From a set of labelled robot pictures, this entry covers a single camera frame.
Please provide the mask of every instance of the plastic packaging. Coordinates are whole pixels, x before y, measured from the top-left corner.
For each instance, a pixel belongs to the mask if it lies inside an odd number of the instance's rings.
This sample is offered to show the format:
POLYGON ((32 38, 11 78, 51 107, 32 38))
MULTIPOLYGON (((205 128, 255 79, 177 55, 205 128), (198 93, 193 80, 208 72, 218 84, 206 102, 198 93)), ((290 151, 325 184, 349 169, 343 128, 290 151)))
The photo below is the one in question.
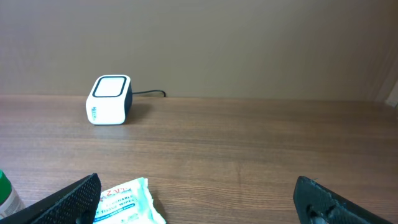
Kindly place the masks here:
POLYGON ((25 208, 19 198, 17 191, 12 187, 11 182, 0 170, 0 220, 25 208))
POLYGON ((138 178, 101 193, 95 224, 165 224, 156 212, 148 179, 138 178))

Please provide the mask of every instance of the white plastic packet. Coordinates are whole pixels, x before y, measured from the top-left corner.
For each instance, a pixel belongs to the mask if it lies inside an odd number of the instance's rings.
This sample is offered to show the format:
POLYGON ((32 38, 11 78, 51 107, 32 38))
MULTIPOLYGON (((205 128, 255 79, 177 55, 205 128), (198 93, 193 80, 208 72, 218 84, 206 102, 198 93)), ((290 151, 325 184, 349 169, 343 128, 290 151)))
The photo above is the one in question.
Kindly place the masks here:
POLYGON ((95 224, 165 224, 156 212, 148 179, 138 178, 101 193, 95 224))

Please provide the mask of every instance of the white wall corner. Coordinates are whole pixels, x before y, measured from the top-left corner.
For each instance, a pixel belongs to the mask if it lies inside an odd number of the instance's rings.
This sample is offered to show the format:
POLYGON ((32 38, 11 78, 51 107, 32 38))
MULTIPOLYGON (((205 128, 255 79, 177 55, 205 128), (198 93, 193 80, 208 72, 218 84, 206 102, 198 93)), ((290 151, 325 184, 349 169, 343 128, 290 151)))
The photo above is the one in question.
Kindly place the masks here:
POLYGON ((398 105, 398 81, 396 82, 390 95, 386 99, 386 103, 392 107, 396 107, 398 105))

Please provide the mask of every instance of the power cord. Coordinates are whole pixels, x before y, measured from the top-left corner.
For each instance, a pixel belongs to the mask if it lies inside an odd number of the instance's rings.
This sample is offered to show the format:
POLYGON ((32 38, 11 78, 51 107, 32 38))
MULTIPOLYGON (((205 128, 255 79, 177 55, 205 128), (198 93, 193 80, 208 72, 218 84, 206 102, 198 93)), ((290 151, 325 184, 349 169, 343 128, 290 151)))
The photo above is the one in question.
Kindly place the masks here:
POLYGON ((163 97, 166 97, 166 92, 163 90, 148 90, 148 91, 141 91, 141 92, 133 92, 132 94, 144 94, 144 93, 153 93, 153 92, 162 92, 163 97))

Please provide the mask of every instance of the logo on device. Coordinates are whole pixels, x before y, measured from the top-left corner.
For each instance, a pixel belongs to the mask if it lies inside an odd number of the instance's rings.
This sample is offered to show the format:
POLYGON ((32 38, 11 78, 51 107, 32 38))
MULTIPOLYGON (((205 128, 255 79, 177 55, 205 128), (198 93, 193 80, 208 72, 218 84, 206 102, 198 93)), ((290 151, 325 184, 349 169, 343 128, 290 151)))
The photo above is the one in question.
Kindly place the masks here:
POLYGON ((95 118, 97 118, 97 108, 93 107, 91 109, 91 115, 93 116, 93 120, 95 121, 95 118))

